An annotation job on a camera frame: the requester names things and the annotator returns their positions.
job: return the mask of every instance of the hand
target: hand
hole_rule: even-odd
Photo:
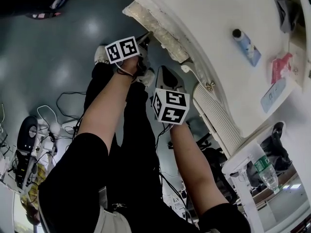
[[[134,56],[124,60],[122,69],[134,75],[137,72],[138,56]]]

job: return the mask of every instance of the person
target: person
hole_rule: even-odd
[[[152,70],[136,77],[138,57],[113,73],[104,46],[95,53],[79,132],[39,187],[39,211],[46,232],[249,233],[238,209],[218,190],[210,166],[186,124],[171,129],[174,154],[197,215],[199,227],[180,218],[162,200],[155,136],[146,114],[145,88]],[[115,130],[124,111],[123,143]],[[106,187],[107,208],[99,203]]]

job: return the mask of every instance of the blue bottle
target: blue bottle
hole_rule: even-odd
[[[256,66],[259,59],[261,58],[261,53],[258,49],[252,44],[251,40],[248,36],[239,29],[235,29],[232,32],[233,38],[239,44],[242,52],[252,64],[252,66]]]

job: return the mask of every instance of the water bottle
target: water bottle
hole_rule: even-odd
[[[252,148],[249,157],[264,184],[272,190],[274,194],[277,194],[279,188],[276,171],[258,143]]]

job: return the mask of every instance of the black and white marker cube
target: black and white marker cube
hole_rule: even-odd
[[[152,107],[159,122],[180,125],[189,111],[190,95],[156,88]]]
[[[116,41],[105,47],[110,64],[139,55],[135,37]]]

